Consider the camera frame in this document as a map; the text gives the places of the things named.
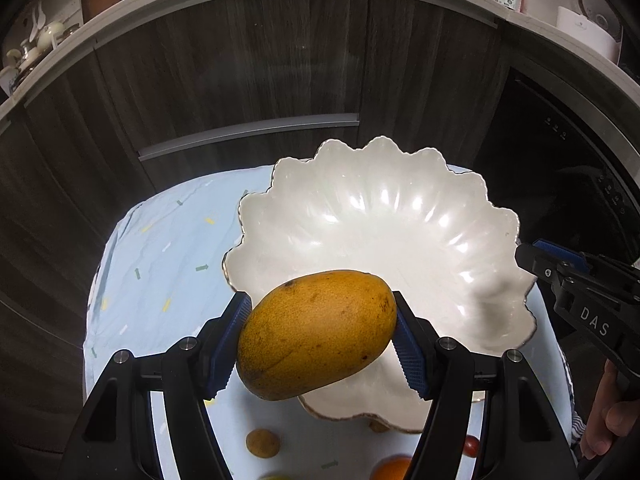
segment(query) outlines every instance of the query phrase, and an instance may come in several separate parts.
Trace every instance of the white bowl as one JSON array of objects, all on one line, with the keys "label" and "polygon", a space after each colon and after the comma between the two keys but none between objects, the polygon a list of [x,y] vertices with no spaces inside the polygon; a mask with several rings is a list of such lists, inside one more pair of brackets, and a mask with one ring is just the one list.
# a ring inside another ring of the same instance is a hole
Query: white bowl
[{"label": "white bowl", "polygon": [[[433,148],[328,140],[311,160],[280,160],[271,187],[245,196],[238,213],[242,241],[223,270],[254,305],[292,278],[355,269],[383,278],[439,335],[473,352],[501,355],[535,330],[524,303],[533,276],[514,260],[516,213],[494,207],[480,175],[455,174]],[[364,370],[300,400],[321,418],[366,415],[407,432],[422,431],[430,407],[391,343]]]}]

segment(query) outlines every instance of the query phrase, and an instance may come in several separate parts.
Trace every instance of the finger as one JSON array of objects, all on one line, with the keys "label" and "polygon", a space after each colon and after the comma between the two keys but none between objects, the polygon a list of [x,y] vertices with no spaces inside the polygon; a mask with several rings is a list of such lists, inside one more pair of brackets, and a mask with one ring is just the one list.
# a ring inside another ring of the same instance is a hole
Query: finger
[{"label": "finger", "polygon": [[587,457],[589,450],[597,455],[605,454],[613,442],[613,434],[606,425],[603,412],[608,413],[610,407],[620,400],[616,386],[617,374],[616,367],[607,360],[580,446]]},{"label": "finger", "polygon": [[627,436],[631,432],[640,415],[640,400],[633,402],[618,402],[608,411],[606,425],[613,434]]}]

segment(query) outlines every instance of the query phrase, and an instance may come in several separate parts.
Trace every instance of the orange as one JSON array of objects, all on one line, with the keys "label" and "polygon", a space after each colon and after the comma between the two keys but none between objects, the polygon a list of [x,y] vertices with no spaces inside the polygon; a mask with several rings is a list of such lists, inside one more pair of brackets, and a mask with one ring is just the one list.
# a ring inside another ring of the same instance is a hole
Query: orange
[{"label": "orange", "polygon": [[402,480],[410,463],[411,459],[407,456],[388,460],[373,470],[369,480]]}]

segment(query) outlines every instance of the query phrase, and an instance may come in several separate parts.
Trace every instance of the metal bolt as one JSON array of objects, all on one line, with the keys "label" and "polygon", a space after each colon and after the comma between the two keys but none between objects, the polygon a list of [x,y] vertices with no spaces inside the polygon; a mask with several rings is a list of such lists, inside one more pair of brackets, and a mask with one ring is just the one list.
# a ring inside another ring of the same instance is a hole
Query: metal bolt
[{"label": "metal bolt", "polygon": [[113,361],[121,365],[124,361],[129,359],[129,351],[128,350],[118,350],[114,356]]},{"label": "metal bolt", "polygon": [[507,350],[507,359],[512,363],[519,363],[522,361],[522,354],[512,348],[511,350]]},{"label": "metal bolt", "polygon": [[183,337],[182,339],[180,339],[178,346],[183,350],[191,350],[194,346],[196,346],[197,342],[198,340],[192,336]]},{"label": "metal bolt", "polygon": [[453,350],[458,346],[458,343],[452,337],[441,337],[438,343],[440,343],[440,346],[445,350]]}]

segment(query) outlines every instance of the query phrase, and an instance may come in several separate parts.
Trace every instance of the table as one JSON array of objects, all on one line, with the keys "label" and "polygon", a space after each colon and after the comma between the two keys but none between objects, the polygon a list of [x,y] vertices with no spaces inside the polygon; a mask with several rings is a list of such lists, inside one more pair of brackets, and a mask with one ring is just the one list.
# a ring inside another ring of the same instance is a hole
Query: table
[{"label": "table", "polygon": [[[245,193],[265,191],[272,169],[229,171],[184,182],[138,204],[117,224],[89,298],[87,392],[116,350],[127,348],[136,356],[164,352],[222,313],[233,295],[221,262],[241,239],[238,202]],[[573,407],[568,376],[537,286],[527,306],[536,316],[537,330],[521,350],[569,440]],[[274,473],[293,480],[366,480],[379,460],[412,454],[418,442],[418,435],[373,433],[365,418],[317,420],[297,399],[261,400],[245,389],[235,370],[227,388],[206,405],[229,469],[240,480]],[[482,402],[472,406],[469,422],[469,433],[477,436],[482,407]],[[177,480],[162,393],[152,393],[152,415],[164,478]],[[276,457],[264,460],[246,450],[244,438],[256,428],[280,435],[282,448]],[[473,463],[463,457],[458,480],[470,478]]]}]

